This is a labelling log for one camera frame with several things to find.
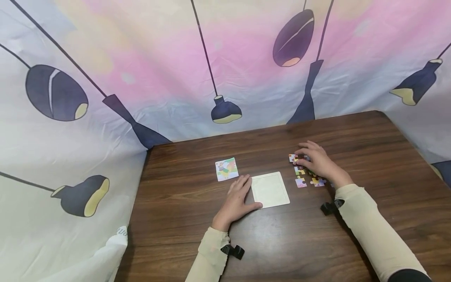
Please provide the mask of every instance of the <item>black lamp cord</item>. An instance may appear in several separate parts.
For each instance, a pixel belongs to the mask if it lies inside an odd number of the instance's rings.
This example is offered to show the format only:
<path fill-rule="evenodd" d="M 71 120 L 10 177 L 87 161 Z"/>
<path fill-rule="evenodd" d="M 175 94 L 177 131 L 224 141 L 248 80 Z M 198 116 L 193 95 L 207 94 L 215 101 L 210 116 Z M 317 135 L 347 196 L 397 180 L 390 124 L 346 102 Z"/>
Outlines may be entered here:
<path fill-rule="evenodd" d="M 19 57 L 16 53 L 12 52 L 10 49 L 6 48 L 3 44 L 0 43 L 0 47 L 2 47 L 3 49 L 5 49 L 8 53 L 10 53 L 11 55 L 13 55 L 14 57 L 16 57 L 16 59 L 18 59 L 22 64 L 24 64 L 27 68 L 31 69 L 30 65 L 27 64 L 24 60 L 22 60 L 21 57 Z"/>
<path fill-rule="evenodd" d="M 451 46 L 451 43 L 448 44 L 448 46 L 445 48 L 445 50 L 443 50 L 440 55 L 438 55 L 437 59 L 440 59 L 441 56 L 443 56 L 443 54 L 448 50 L 448 48 Z"/>
<path fill-rule="evenodd" d="M 218 96 L 218 91 L 216 90 L 215 80 L 213 78 L 212 67 L 210 66 L 210 60 L 208 59 L 207 48 L 205 47 L 205 41 L 203 40 L 202 30 L 200 29 L 199 17 L 197 16 L 196 7 L 194 6 L 194 0 L 191 0 L 191 5 L 193 5 L 194 16 L 196 17 L 196 22 L 199 28 L 200 39 L 202 40 L 203 51 L 205 52 L 205 58 L 207 59 L 208 70 L 210 71 L 210 76 L 212 78 L 213 87 L 215 89 L 215 94 Z"/>
<path fill-rule="evenodd" d="M 327 11 L 326 20 L 324 21 L 324 27 L 322 28 L 321 41 L 319 42 L 318 55 L 316 56 L 316 60 L 319 60 L 319 54 L 321 53 L 322 41 L 324 40 L 324 35 L 326 34 L 327 22 L 329 22 L 329 15 L 332 11 L 332 5 L 334 4 L 334 0 L 331 0 L 331 4 L 329 5 L 329 10 Z"/>
<path fill-rule="evenodd" d="M 33 182 L 29 182 L 29 181 L 26 181 L 26 180 L 17 178 L 17 177 L 15 177 L 15 176 L 6 174 L 6 173 L 1 172 L 1 171 L 0 171 L 0 176 L 9 178 L 9 179 L 11 179 L 11 180 L 14 180 L 14 181 L 17 181 L 17 182 L 20 182 L 20 183 L 24 183 L 24 184 L 27 184 L 27 185 L 31 185 L 31 186 L 34 186 L 34 187 L 37 187 L 37 188 L 41 188 L 41 189 L 44 189 L 44 190 L 47 190 L 47 191 L 50 191 L 50 192 L 55 192 L 55 190 L 50 189 L 50 188 L 48 188 L 48 187 L 45 187 L 45 186 L 42 186 L 42 185 L 39 185 L 39 184 L 36 184 L 36 183 L 33 183 Z"/>
<path fill-rule="evenodd" d="M 89 80 L 89 82 L 95 87 L 97 88 L 97 90 L 100 92 L 100 94 L 103 95 L 103 97 L 107 97 L 107 95 L 102 91 L 102 89 L 100 89 L 100 87 L 94 82 L 94 80 L 92 80 L 89 75 L 77 64 L 77 62 L 75 62 L 74 59 L 72 59 L 72 57 L 63 49 L 63 47 L 61 47 L 60 44 L 58 44 L 58 42 L 56 42 L 55 39 L 53 39 L 52 36 L 50 36 L 50 34 L 45 31 L 45 29 L 42 28 L 42 26 L 40 24 L 37 23 L 37 21 L 35 21 L 29 13 L 27 13 L 15 0 L 10 0 L 11 3 L 13 3 L 14 6 L 16 6 L 16 8 L 18 8 L 20 10 L 20 12 L 22 12 L 25 17 L 27 17 L 50 41 L 52 41 L 52 43 L 56 46 L 56 48 L 58 48 L 61 53 L 64 54 L 64 56 L 66 56 L 66 58 L 69 59 L 69 61 L 71 61 L 71 63 L 86 77 L 87 80 Z"/>

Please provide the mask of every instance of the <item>hand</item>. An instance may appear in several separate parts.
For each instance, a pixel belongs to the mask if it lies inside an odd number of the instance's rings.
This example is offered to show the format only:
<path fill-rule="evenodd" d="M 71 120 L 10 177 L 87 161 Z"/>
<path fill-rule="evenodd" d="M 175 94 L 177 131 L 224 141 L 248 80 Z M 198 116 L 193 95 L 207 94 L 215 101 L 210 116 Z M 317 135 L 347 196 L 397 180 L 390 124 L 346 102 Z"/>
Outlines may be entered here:
<path fill-rule="evenodd" d="M 244 215 L 262 208 L 262 203 L 244 204 L 244 198 L 251 188 L 252 178 L 250 175 L 240 176 L 238 180 L 230 185 L 227 198 L 225 199 L 222 208 L 218 211 L 213 219 L 212 228 L 227 232 L 230 224 L 235 220 L 242 218 Z"/>
<path fill-rule="evenodd" d="M 297 150 L 295 154 L 309 156 L 310 162 L 300 157 L 296 162 L 297 165 L 304 166 L 315 174 L 329 179 L 334 183 L 335 189 L 353 183 L 349 174 L 334 163 L 321 146 L 315 142 L 307 141 L 299 143 L 299 147 L 302 147 L 302 149 Z"/>

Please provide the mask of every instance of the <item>printed fabric backdrop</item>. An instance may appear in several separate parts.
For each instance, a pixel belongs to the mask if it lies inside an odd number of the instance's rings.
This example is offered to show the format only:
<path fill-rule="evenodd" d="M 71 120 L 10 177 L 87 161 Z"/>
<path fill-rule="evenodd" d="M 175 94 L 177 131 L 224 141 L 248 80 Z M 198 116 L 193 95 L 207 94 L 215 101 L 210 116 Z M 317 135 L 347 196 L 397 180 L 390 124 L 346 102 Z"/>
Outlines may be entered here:
<path fill-rule="evenodd" d="M 447 0 L 0 11 L 2 281 L 113 281 L 162 143 L 379 110 L 451 185 Z"/>

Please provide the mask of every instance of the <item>wrist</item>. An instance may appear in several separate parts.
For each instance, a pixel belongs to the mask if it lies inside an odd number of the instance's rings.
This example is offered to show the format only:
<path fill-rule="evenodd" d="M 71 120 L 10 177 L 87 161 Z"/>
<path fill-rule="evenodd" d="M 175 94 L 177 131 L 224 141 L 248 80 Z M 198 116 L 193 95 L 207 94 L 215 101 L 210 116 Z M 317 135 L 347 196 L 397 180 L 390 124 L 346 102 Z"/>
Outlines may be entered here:
<path fill-rule="evenodd" d="M 351 176 L 349 176 L 349 174 L 345 170 L 343 170 L 342 168 L 339 168 L 339 170 L 340 171 L 330 179 L 334 183 L 335 190 L 354 183 L 351 179 Z"/>
<path fill-rule="evenodd" d="M 213 218 L 212 228 L 221 232 L 228 232 L 230 224 L 231 222 L 225 219 L 225 217 L 221 215 L 221 211 L 219 211 Z"/>

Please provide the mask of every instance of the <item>puzzle piece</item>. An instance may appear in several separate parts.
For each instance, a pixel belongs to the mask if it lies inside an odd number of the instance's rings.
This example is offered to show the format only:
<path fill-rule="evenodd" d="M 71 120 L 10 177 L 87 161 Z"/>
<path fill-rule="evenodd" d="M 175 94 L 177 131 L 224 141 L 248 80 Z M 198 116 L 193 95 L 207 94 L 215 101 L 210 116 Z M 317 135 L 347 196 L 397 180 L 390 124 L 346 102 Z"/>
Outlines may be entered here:
<path fill-rule="evenodd" d="M 295 173 L 296 175 L 305 174 L 305 171 L 302 169 L 301 166 L 295 166 Z"/>
<path fill-rule="evenodd" d="M 313 177 L 316 177 L 316 176 L 317 176 L 313 171 L 311 171 L 311 170 L 309 170 L 309 169 L 307 169 L 307 172 L 308 172 L 308 174 L 310 174 L 310 175 L 313 176 Z"/>
<path fill-rule="evenodd" d="M 315 185 L 315 187 L 320 187 L 320 186 L 324 186 L 324 183 L 326 183 L 326 182 L 327 181 L 321 177 L 318 177 L 318 178 L 312 177 L 312 181 L 310 181 L 310 184 Z"/>
<path fill-rule="evenodd" d="M 298 160 L 298 155 L 289 154 L 288 158 L 290 159 L 290 162 L 296 162 Z"/>
<path fill-rule="evenodd" d="M 296 179 L 296 186 L 298 186 L 298 188 L 307 187 L 305 179 L 298 176 L 298 179 Z"/>

